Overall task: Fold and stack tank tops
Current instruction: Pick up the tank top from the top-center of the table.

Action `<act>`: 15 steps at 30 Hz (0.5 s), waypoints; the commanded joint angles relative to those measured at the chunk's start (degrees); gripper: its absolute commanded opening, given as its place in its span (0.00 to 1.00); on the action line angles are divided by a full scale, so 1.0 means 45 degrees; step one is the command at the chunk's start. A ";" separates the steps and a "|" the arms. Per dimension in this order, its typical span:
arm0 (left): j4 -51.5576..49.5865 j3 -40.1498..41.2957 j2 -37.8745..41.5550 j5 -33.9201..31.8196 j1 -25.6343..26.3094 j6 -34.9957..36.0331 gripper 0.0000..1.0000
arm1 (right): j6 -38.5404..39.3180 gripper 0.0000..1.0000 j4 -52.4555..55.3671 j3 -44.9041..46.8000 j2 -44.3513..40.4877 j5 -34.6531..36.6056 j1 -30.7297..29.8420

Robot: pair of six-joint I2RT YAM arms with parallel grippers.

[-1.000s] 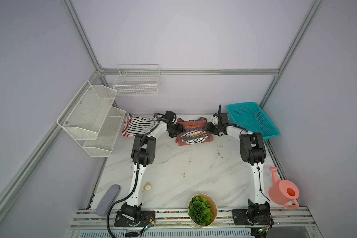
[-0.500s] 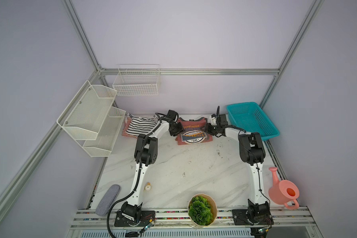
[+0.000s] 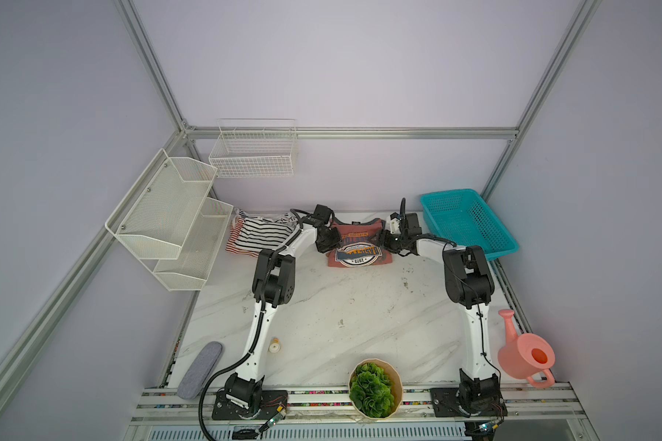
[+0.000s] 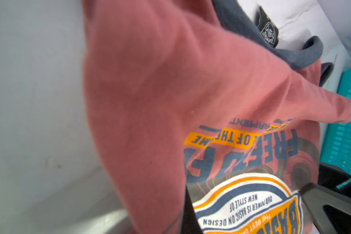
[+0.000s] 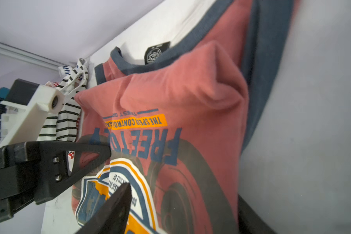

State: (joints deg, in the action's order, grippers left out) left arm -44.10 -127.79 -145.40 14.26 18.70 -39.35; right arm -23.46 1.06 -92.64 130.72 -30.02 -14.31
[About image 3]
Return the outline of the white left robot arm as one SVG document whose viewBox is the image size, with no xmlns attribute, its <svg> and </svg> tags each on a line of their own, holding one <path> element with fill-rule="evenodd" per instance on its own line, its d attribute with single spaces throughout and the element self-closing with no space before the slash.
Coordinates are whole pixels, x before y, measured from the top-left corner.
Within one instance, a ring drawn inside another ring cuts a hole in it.
<svg viewBox="0 0 662 441">
<path fill-rule="evenodd" d="M 260 412 L 267 354 L 263 344 L 276 313 L 292 299 L 296 281 L 296 258 L 312 245 L 318 252 L 325 253 L 340 242 L 338 229 L 331 226 L 335 213 L 329 207 L 318 204 L 312 213 L 297 209 L 291 209 L 290 213 L 295 220 L 292 234 L 278 247 L 260 250 L 257 257 L 251 286 L 255 308 L 246 341 L 248 349 L 233 365 L 211 374 L 202 387 L 197 416 L 200 431 L 206 440 L 213 440 L 214 436 L 207 428 L 204 401 L 211 384 L 220 376 L 228 376 L 224 384 L 226 404 L 232 404 L 241 410 L 245 417 L 252 417 Z"/>
</svg>

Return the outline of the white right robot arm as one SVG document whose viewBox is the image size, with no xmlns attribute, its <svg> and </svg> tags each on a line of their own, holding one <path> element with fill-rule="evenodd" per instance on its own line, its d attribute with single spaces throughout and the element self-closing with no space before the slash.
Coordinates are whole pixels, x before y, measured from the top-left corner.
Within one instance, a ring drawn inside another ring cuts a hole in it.
<svg viewBox="0 0 662 441">
<path fill-rule="evenodd" d="M 463 311 L 465 361 L 459 369 L 456 411 L 478 416 L 499 406 L 501 372 L 490 360 L 487 335 L 489 303 L 496 286 L 484 249 L 425 233 L 419 215 L 406 210 L 405 200 L 387 218 L 380 240 L 386 251 L 399 257 L 416 255 L 441 264 L 445 292 Z"/>
</svg>

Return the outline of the black white striped tank top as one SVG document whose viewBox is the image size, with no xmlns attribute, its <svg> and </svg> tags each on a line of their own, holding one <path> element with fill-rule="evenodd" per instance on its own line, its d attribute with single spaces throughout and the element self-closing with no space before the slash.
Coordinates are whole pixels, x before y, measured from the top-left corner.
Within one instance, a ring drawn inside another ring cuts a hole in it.
<svg viewBox="0 0 662 441">
<path fill-rule="evenodd" d="M 297 226 L 296 218 L 290 212 L 269 218 L 236 209 L 234 219 L 236 217 L 245 221 L 237 241 L 238 246 L 245 251 L 241 255 L 254 257 L 263 249 L 279 248 L 292 236 Z"/>
</svg>

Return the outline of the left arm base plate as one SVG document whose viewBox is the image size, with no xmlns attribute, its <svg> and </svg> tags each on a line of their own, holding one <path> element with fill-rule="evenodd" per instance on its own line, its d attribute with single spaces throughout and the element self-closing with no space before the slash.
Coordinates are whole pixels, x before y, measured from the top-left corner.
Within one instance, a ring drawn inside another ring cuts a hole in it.
<svg viewBox="0 0 662 441">
<path fill-rule="evenodd" d="M 257 401 L 245 407 L 243 401 L 217 391 L 213 410 L 208 412 L 213 421 L 268 420 L 287 407 L 289 393 L 283 390 L 262 390 Z"/>
</svg>

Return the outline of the dark red tank top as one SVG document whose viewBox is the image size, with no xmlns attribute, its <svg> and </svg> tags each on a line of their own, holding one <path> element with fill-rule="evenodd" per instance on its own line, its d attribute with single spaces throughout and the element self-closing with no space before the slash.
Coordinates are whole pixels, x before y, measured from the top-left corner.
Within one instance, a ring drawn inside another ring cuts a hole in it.
<svg viewBox="0 0 662 441">
<path fill-rule="evenodd" d="M 385 222 L 379 218 L 369 222 L 341 222 L 334 218 L 333 227 L 340 233 L 338 246 L 327 254 L 330 268 L 366 268 L 393 263 L 392 255 L 381 244 Z"/>
</svg>

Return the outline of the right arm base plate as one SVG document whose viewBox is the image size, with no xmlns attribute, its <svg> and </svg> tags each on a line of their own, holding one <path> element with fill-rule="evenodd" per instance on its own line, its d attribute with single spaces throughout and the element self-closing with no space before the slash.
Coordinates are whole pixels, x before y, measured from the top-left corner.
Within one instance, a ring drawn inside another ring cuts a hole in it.
<svg viewBox="0 0 662 441">
<path fill-rule="evenodd" d="M 433 388 L 430 400 L 436 417 L 505 417 L 506 404 L 499 391 L 468 391 L 462 388 Z"/>
</svg>

